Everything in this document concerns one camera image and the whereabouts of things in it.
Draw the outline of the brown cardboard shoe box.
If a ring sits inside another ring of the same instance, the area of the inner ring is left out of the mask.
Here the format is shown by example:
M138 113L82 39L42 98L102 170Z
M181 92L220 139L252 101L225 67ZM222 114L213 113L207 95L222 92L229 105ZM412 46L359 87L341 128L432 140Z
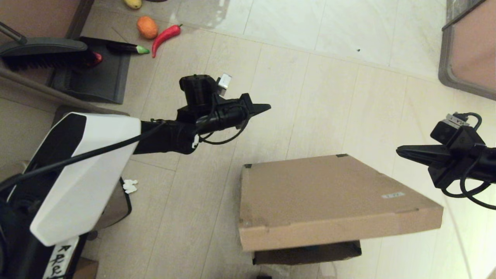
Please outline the brown cardboard shoe box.
M255 264L358 257L362 240L436 230L443 213L435 201L347 154L241 169L239 239Z

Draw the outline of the red toy chili pepper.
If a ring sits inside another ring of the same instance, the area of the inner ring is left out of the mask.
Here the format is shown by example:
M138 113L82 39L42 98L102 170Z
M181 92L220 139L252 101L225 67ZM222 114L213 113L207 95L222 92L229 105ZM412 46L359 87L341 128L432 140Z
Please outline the red toy chili pepper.
M181 33L181 27L182 24L176 24L168 27L167 29L163 30L153 41L152 48L151 48L151 56L152 58L155 58L157 55L157 51L161 44L164 42L168 41L171 38L174 38L176 36L179 36Z

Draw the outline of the brown table with gray rim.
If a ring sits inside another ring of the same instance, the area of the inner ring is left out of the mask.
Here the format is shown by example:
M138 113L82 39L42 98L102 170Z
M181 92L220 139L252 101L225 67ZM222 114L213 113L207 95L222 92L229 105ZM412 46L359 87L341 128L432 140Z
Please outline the brown table with gray rim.
M496 0L448 0L438 78L496 101Z

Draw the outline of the orange toy fruit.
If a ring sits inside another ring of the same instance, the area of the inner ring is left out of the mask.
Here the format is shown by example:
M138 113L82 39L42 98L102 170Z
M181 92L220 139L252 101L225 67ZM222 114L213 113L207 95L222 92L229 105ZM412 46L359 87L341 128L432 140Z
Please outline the orange toy fruit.
M149 16L138 18L136 26L141 37L145 39L155 39L159 33L159 27L156 22Z

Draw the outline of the purple toy eggplant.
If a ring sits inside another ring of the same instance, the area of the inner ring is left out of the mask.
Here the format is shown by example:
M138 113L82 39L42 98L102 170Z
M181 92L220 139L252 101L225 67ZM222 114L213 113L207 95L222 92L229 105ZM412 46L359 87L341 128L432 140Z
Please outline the purple toy eggplant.
M137 53L140 55L150 53L150 50L143 46L122 42L108 42L106 48L115 53Z

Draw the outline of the dark gray dustpan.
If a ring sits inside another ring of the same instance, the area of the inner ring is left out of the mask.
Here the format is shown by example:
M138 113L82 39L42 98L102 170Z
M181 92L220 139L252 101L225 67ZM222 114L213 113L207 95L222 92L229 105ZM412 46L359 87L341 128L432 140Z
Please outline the dark gray dustpan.
M87 102L122 104L131 53L115 53L106 43L115 42L81 36L90 50L102 55L103 61L88 69L56 69L51 88Z

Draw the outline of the brown plastic trash bin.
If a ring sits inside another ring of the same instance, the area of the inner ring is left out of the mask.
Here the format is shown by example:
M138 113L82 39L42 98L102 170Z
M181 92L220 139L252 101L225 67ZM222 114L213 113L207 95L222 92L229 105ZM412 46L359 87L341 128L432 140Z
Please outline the brown plastic trash bin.
M125 219L131 212L131 199L129 194L125 192L124 180L120 178L93 231L99 231L113 226Z

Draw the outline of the dark gray broom brush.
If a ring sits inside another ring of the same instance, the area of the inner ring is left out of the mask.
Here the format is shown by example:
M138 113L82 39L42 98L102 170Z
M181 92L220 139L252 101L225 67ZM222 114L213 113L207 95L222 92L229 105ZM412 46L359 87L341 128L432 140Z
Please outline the dark gray broom brush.
M88 67L93 60L93 51L85 42L67 38L27 38L1 21L0 32L12 39L0 45L0 58L11 71Z

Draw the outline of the brown cardboard carton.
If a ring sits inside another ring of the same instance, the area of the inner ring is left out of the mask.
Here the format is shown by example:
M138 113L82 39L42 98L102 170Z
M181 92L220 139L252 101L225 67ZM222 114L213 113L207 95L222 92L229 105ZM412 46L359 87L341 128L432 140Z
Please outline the brown cardboard carton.
M72 279L96 279L98 267L98 261L90 260L88 258L80 258Z

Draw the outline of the brown table with dark rim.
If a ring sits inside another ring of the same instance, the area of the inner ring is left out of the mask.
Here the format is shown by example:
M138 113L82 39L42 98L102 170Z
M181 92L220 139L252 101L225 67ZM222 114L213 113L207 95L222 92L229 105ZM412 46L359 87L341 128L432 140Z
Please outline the brown table with dark rim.
M95 0L0 0L0 22L26 37L77 37Z

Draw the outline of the brown metal frame bar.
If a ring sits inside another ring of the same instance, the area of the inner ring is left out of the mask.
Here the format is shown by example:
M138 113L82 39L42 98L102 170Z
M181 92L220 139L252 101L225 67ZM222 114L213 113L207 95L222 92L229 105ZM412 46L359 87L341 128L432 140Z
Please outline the brown metal frame bar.
M30 119L34 119L36 113L51 111L55 112L56 119L69 112L128 115L94 106L0 66L0 104L7 101L10 104L0 108L0 134L21 125L25 112Z

